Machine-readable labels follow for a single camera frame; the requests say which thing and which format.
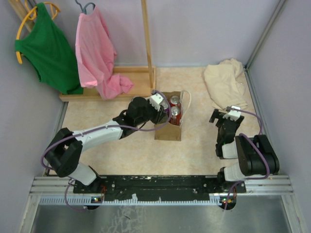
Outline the wooden clothes rack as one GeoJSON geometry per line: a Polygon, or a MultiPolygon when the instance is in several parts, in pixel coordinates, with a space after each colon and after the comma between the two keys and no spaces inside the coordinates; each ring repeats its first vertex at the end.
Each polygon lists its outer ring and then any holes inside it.
{"type": "MultiPolygon", "coordinates": [[[[25,26],[28,31],[31,31],[34,27],[34,23],[28,23],[30,20],[30,15],[33,14],[36,10],[36,7],[29,10],[25,4],[22,4],[18,0],[10,0],[10,5],[14,9],[15,13],[21,20],[21,25],[18,29],[16,39],[19,39],[21,30],[25,26]]],[[[151,41],[149,36],[149,22],[148,22],[148,12],[147,12],[147,3],[145,0],[141,1],[142,7],[142,17],[143,17],[143,25],[144,25],[144,37],[146,44],[146,52],[147,52],[147,66],[141,67],[122,67],[115,66],[113,69],[114,73],[120,73],[123,75],[127,75],[134,84],[134,87],[125,94],[120,94],[113,99],[113,101],[118,100],[129,100],[136,96],[148,97],[152,90],[156,88],[156,67],[152,66],[152,56],[151,56],[151,41]]],[[[68,101],[101,101],[101,97],[96,91],[96,89],[88,89],[86,88],[81,95],[63,95],[59,94],[59,98],[63,102],[68,101]]]]}

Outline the beige crumpled cloth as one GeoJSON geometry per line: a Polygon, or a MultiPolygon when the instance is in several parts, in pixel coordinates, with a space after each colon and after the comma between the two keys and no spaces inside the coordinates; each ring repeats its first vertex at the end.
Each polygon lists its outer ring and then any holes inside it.
{"type": "Polygon", "coordinates": [[[237,80],[242,74],[244,74],[243,65],[234,58],[205,68],[203,77],[214,108],[224,110],[229,106],[241,109],[247,107],[243,97],[245,86],[237,80]]]}

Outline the purple soda can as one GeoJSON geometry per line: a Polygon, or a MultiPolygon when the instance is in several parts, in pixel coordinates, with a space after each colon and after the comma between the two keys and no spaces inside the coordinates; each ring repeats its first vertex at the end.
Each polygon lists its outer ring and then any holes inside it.
{"type": "Polygon", "coordinates": [[[167,114],[169,114],[169,105],[167,104],[166,100],[163,100],[161,102],[161,106],[163,106],[163,111],[166,112],[167,114]]]}

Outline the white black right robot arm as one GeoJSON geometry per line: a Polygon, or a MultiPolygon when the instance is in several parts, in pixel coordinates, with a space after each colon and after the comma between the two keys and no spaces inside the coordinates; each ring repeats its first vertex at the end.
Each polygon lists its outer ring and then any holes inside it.
{"type": "Polygon", "coordinates": [[[249,179],[266,179],[269,175],[279,173],[278,157],[268,140],[262,133],[248,137],[243,133],[236,134],[244,116],[241,113],[255,116],[260,123],[262,120],[256,114],[242,110],[240,107],[227,107],[226,113],[214,109],[210,123],[217,120],[218,129],[215,152],[223,160],[237,159],[237,163],[223,167],[217,174],[217,186],[223,192],[228,192],[234,187],[234,182],[249,179]]]}

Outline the grey clothes hanger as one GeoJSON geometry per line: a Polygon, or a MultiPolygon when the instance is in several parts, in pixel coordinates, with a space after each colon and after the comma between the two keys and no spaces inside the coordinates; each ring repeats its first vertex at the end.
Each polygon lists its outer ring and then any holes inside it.
{"type": "Polygon", "coordinates": [[[79,5],[79,7],[80,7],[80,9],[81,9],[81,12],[82,12],[83,14],[85,14],[85,15],[87,15],[87,8],[88,8],[89,6],[92,6],[92,9],[93,9],[93,10],[94,10],[95,7],[96,7],[96,4],[94,4],[93,2],[89,2],[89,3],[85,4],[84,6],[83,6],[78,0],[75,0],[75,3],[76,3],[77,5],[79,5]]]}

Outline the aluminium frame rail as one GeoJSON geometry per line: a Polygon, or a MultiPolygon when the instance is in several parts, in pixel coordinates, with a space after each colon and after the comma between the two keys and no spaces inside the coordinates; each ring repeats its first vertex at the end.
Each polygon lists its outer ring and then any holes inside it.
{"type": "MultiPolygon", "coordinates": [[[[56,176],[35,177],[30,189],[33,196],[52,196],[64,194],[69,178],[56,176]]],[[[241,196],[261,195],[292,195],[294,193],[291,181],[287,175],[270,176],[265,180],[247,180],[244,182],[245,193],[241,196]]]]}

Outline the brown canvas bag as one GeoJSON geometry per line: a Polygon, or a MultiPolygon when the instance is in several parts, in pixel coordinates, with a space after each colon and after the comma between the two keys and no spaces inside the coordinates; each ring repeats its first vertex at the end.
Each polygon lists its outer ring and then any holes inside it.
{"type": "Polygon", "coordinates": [[[181,141],[182,140],[182,123],[185,119],[187,111],[191,105],[191,93],[187,90],[173,91],[173,92],[163,92],[163,95],[171,103],[172,96],[178,96],[180,100],[179,109],[180,120],[177,125],[167,123],[166,120],[162,120],[161,123],[154,125],[155,130],[155,140],[165,140],[165,141],[181,141]]]}

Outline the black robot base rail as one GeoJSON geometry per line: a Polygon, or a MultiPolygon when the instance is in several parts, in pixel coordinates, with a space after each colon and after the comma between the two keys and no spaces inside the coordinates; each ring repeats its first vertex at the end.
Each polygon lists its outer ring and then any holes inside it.
{"type": "Polygon", "coordinates": [[[76,181],[73,192],[104,195],[105,201],[130,200],[133,195],[139,201],[202,201],[227,193],[233,184],[216,175],[107,175],[90,185],[76,181]]]}

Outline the silver top purple can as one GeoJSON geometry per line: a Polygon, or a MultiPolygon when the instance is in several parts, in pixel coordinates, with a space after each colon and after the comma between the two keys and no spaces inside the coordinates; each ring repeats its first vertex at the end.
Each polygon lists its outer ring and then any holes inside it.
{"type": "Polygon", "coordinates": [[[139,99],[139,97],[133,97],[131,102],[136,102],[136,101],[138,101],[138,99],[139,99]]]}

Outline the red soda can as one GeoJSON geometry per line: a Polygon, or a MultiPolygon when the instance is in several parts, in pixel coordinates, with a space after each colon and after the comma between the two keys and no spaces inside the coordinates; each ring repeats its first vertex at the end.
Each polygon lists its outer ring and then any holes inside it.
{"type": "Polygon", "coordinates": [[[178,95],[172,95],[169,98],[169,103],[171,107],[181,107],[180,97],[178,95]]]}
{"type": "Polygon", "coordinates": [[[173,106],[171,108],[171,113],[172,113],[172,116],[171,116],[169,122],[172,125],[179,126],[180,125],[180,121],[181,121],[181,116],[182,116],[180,108],[177,107],[177,106],[173,106]]]}

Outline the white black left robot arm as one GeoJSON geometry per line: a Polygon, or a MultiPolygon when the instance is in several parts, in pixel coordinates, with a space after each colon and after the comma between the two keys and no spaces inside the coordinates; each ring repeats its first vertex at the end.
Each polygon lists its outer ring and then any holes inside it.
{"type": "Polygon", "coordinates": [[[159,124],[168,122],[169,114],[163,103],[167,98],[155,93],[148,98],[135,97],[126,110],[111,121],[86,130],[70,131],[62,128],[43,152],[41,164],[56,172],[57,176],[69,177],[82,183],[88,191],[94,193],[101,187],[99,175],[89,166],[80,162],[83,152],[97,145],[126,138],[148,121],[159,124]]]}

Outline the green tank top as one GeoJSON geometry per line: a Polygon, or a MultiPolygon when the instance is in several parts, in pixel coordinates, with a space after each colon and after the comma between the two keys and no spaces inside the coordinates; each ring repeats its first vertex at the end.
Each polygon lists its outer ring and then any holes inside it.
{"type": "Polygon", "coordinates": [[[34,27],[28,31],[24,26],[19,39],[15,40],[18,62],[22,64],[22,57],[25,57],[33,65],[39,81],[60,93],[82,94],[76,56],[53,21],[60,9],[51,2],[40,2],[35,7],[27,21],[33,22],[34,27]]]}

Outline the pink t-shirt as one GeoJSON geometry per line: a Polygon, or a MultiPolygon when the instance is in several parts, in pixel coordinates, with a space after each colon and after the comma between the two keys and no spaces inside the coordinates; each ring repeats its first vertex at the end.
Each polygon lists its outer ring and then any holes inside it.
{"type": "Polygon", "coordinates": [[[128,77],[113,73],[117,52],[97,6],[91,14],[79,15],[75,55],[81,87],[95,88],[102,99],[113,99],[133,88],[128,77]]]}

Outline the red soda can back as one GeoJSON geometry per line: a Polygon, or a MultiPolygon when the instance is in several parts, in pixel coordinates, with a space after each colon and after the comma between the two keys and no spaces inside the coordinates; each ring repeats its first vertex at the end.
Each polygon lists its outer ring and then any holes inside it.
{"type": "Polygon", "coordinates": [[[172,95],[169,98],[169,103],[171,107],[181,107],[180,97],[178,95],[172,95]]]}

